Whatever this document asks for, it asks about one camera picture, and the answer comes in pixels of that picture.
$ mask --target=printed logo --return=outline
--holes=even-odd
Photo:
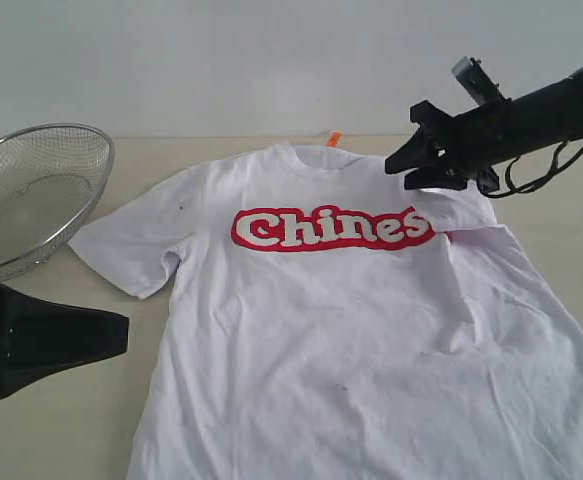
[[[305,216],[298,208],[241,210],[231,228],[233,241],[265,252],[312,252],[345,247],[401,250],[421,245],[435,231],[413,207],[401,213],[369,215],[323,205]]]

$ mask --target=black cable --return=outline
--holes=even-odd
[[[507,165],[507,169],[504,172],[504,181],[507,187],[509,188],[508,191],[501,193],[486,193],[479,188],[480,185],[478,185],[478,190],[480,190],[482,195],[484,195],[485,197],[492,199],[506,198],[517,193],[521,194],[533,193],[539,190],[540,188],[544,187],[547,183],[549,183],[553,179],[553,177],[564,172],[567,168],[572,166],[583,155],[582,145],[582,147],[580,147],[580,149],[569,160],[567,160],[564,164],[560,165],[559,162],[560,154],[567,147],[568,144],[569,142],[563,142],[560,145],[558,145],[558,147],[555,149],[555,151],[553,152],[553,158],[551,159],[551,166],[549,167],[549,170],[545,175],[538,177],[535,180],[531,180],[530,182],[527,182],[524,185],[517,186],[513,182],[513,179],[511,178],[511,170],[513,168],[513,165],[515,165],[515,163],[518,160],[520,160],[520,158],[522,158],[517,157],[514,160],[512,160],[511,163],[509,163],[509,165]]]

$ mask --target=wire strainer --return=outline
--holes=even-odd
[[[31,127],[0,139],[0,281],[47,260],[100,199],[113,142],[79,124]]]

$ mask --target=mesh bowl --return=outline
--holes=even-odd
[[[0,139],[0,281],[46,261],[98,203],[112,140],[86,125],[52,124]]]

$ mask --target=white wall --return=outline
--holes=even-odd
[[[0,134],[392,133],[482,57],[519,96],[583,65],[574,0],[0,0]]]

